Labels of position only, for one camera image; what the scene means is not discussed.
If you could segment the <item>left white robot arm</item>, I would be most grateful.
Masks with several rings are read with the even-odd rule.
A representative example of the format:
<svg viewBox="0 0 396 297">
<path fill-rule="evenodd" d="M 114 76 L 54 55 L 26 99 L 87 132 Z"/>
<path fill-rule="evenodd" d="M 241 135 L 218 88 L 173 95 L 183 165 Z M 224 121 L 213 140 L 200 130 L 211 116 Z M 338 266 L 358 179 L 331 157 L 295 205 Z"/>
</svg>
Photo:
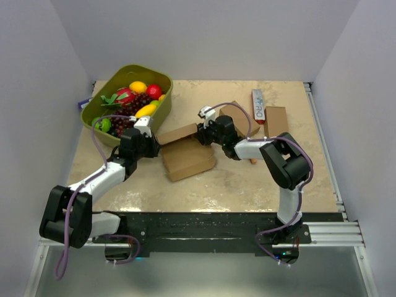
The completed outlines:
<svg viewBox="0 0 396 297">
<path fill-rule="evenodd" d="M 142 158 L 158 156 L 161 145 L 149 127 L 133 127 L 121 136 L 104 165 L 68 187 L 55 186 L 49 193 L 39 234 L 65 247 L 81 248 L 89 238 L 107 235 L 115 243 L 128 236 L 128 227 L 118 215 L 93 213 L 93 203 L 127 180 Z"/>
</svg>

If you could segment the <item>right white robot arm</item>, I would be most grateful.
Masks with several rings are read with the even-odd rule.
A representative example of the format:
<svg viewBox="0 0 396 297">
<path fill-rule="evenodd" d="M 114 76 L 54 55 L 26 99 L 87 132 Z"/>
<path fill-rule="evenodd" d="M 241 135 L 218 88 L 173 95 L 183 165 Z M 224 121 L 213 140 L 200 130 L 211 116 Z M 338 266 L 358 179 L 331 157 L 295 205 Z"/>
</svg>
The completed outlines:
<svg viewBox="0 0 396 297">
<path fill-rule="evenodd" d="M 232 160 L 258 159 L 265 161 L 271 177 L 279 186 L 278 226 L 262 231 L 275 232 L 283 243 L 290 243 L 298 235 L 295 224 L 300 224 L 303 187 L 311 182 L 314 169 L 307 153 L 284 132 L 277 137 L 251 139 L 240 137 L 230 116 L 219 116 L 197 125 L 194 137 L 201 145 L 219 145 Z"/>
</svg>

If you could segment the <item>brown cardboard box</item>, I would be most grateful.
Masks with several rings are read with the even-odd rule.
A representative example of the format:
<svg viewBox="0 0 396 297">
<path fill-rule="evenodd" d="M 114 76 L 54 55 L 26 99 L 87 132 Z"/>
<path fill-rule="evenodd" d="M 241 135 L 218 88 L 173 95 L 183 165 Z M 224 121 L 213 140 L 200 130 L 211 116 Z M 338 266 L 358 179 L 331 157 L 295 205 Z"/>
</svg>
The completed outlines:
<svg viewBox="0 0 396 297">
<path fill-rule="evenodd" d="M 217 163 L 214 149 L 194 137 L 196 124 L 189 124 L 157 137 L 167 176 L 175 182 L 211 170 Z"/>
</svg>

